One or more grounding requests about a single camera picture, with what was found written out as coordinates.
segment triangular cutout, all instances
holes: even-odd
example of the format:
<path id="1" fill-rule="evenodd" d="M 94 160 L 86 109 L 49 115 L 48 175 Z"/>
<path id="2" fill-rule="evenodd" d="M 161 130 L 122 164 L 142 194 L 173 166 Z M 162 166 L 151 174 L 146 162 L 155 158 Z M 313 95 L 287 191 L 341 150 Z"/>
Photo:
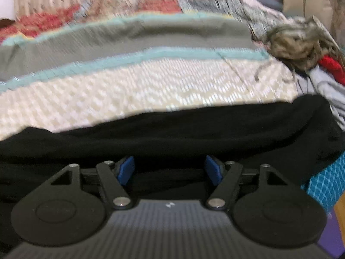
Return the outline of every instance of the triangular cutout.
<path id="1" fill-rule="evenodd" d="M 72 172 L 66 171 L 59 178 L 54 180 L 51 185 L 70 185 L 72 183 Z"/>
<path id="2" fill-rule="evenodd" d="M 278 175 L 276 175 L 274 172 L 267 172 L 267 184 L 268 185 L 287 185 L 284 180 L 282 180 Z"/>

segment metal rivet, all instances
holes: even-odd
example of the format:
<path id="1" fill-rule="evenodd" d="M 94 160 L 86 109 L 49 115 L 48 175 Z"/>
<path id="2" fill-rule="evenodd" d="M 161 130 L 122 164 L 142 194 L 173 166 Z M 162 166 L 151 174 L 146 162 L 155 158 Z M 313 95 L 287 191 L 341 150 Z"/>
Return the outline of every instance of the metal rivet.
<path id="1" fill-rule="evenodd" d="M 127 197 L 117 197 L 113 200 L 113 203 L 118 207 L 125 207 L 130 204 L 130 199 Z"/>
<path id="2" fill-rule="evenodd" d="M 208 201 L 208 205 L 210 207 L 215 207 L 215 208 L 219 208 L 219 207 L 223 207 L 225 205 L 225 200 L 222 200 L 222 199 L 210 199 Z"/>

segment gray fabric stripe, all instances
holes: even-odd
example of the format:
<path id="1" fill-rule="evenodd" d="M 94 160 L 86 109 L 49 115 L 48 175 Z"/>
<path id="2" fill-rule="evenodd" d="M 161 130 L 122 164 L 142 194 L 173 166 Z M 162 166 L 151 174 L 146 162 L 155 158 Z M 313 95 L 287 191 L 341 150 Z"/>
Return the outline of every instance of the gray fabric stripe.
<path id="1" fill-rule="evenodd" d="M 40 43 L 0 47 L 0 81 L 157 46 L 256 48 L 245 24 L 221 17 L 96 24 Z"/>

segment black fabric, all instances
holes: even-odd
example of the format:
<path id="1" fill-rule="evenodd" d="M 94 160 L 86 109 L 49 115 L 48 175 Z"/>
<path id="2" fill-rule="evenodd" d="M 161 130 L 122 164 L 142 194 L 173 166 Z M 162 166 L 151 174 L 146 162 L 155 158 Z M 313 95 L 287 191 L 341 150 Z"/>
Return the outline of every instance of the black fabric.
<path id="1" fill-rule="evenodd" d="M 251 168 L 268 163 L 301 185 L 344 150 L 345 135 L 328 102 L 311 95 L 292 104 L 146 113 L 58 134 L 26 128 L 0 142 L 0 211 L 6 212 L 0 242 L 16 243 L 8 207 L 69 163 L 94 167 L 133 155 L 130 195 L 170 199 L 189 191 L 204 199 L 209 189 L 200 169 L 207 154 Z"/>

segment round pad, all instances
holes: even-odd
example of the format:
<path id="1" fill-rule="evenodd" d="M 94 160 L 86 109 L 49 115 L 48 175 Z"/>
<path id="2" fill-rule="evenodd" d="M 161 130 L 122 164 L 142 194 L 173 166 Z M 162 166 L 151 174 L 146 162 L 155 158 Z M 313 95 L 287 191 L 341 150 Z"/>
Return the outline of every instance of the round pad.
<path id="1" fill-rule="evenodd" d="M 13 208 L 12 225 L 21 238 L 39 246 L 64 246 L 98 230 L 105 218 L 100 200 L 81 190 L 52 191 L 28 195 Z"/>
<path id="2" fill-rule="evenodd" d="M 323 208 L 305 192 L 274 186 L 237 201 L 232 218 L 249 239 L 275 248 L 297 248 L 314 243 L 325 225 Z"/>

